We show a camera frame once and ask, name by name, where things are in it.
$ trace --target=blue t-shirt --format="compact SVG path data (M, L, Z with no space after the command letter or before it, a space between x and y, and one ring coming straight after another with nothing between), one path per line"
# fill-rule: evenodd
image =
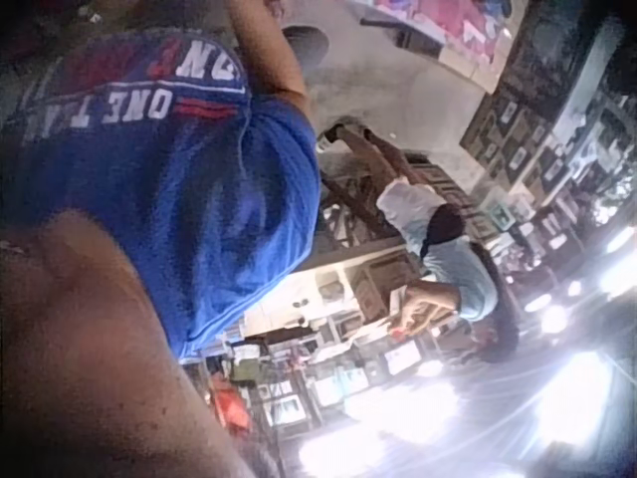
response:
M2 223L84 211L136 268L178 357L205 346L310 252L315 135L251 95L191 32L93 40L28 87L2 131Z

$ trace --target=man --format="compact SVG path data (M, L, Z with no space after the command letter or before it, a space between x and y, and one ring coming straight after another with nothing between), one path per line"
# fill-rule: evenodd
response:
M195 33L115 34L54 62L2 132L20 475L250 476L176 358L308 255L319 175L293 51L263 0L225 3L246 72Z
M458 209L423 183L400 149L355 119L343 118L322 133L317 151L338 140L367 166L380 192L376 206L400 232L407 250L436 277L436 282L418 279L406 285L400 329L427 324L437 310L429 307L433 304L485 326L477 326L484 329L479 336L489 338L493 324L503 350L498 357L507 357L518 344L515 310L497 266L482 245L469 240ZM423 314L424 309L430 312Z

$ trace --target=woman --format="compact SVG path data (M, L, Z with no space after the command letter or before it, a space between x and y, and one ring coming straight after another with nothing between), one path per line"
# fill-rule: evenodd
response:
M512 352L518 336L515 310L491 256L465 235L457 208L423 184L401 150L368 127L353 119L339 121L318 139L318 151L338 139L365 161L374 184L382 191L376 205L403 236L407 249L417 254L437 279L407 284L401 327L411 326L420 311L433 304L456 311L472 324L485 324L484 320L491 318L498 338L484 342L497 341L499 350Z

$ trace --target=white lettering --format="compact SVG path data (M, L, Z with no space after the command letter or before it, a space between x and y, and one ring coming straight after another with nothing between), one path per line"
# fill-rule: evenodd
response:
M104 115L102 118L103 123L119 121L119 112L121 111L121 106L127 96L128 92L112 92L108 96L108 103L112 106L112 108L110 109L110 114Z
M212 67L212 78L214 80L234 80L236 71L237 69L228 54L221 52L214 67Z
M155 92L148 108L148 117L154 120L163 120L168 115L172 92L160 88Z
M214 45L203 43L201 40L193 40L190 50L183 63L177 67L175 74L178 77L203 78L206 62Z
M128 110L122 121L138 121L143 119L143 111L150 96L150 90L133 90L130 92Z
M53 126L53 122L56 120L62 107L60 105L50 105L47 107L47 111L44 116L44 128L42 129L42 137L49 137L51 133L51 126Z
M24 136L22 138L22 142L30 142L33 141L36 137L36 131L38 130L38 116L30 115L27 118L27 126L24 131Z
M55 73L56 68L58 68L58 65L60 65L60 62L62 62L62 58L58 57L56 61L49 65L49 68L47 68L47 72L44 74L44 77L42 77L40 87L38 88L38 92L36 93L36 100L40 100L44 96L44 92L49 85L49 82L51 82L53 74Z
M87 115L87 109L89 108L89 103L93 99L92 95L87 95L82 100L82 105L80 106L80 110L76 115L71 117L71 127L88 127L89 121L91 117Z
M33 95L33 91L36 88L35 80L31 82L27 90L24 92L22 96L22 101L20 102L20 110L23 110L27 106L27 102L31 99L31 95Z

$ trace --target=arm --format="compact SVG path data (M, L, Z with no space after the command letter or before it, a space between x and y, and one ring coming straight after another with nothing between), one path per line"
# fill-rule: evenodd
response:
M460 307L460 291L451 284L415 280L405 290L405 305L402 308L402 324L404 327L414 322L414 316L429 305L457 311Z
M268 92L310 115L301 67L263 0L226 0L248 73Z
M110 238L66 217L25 242L29 257L1 256L3 422L16 466L36 476L251 476Z

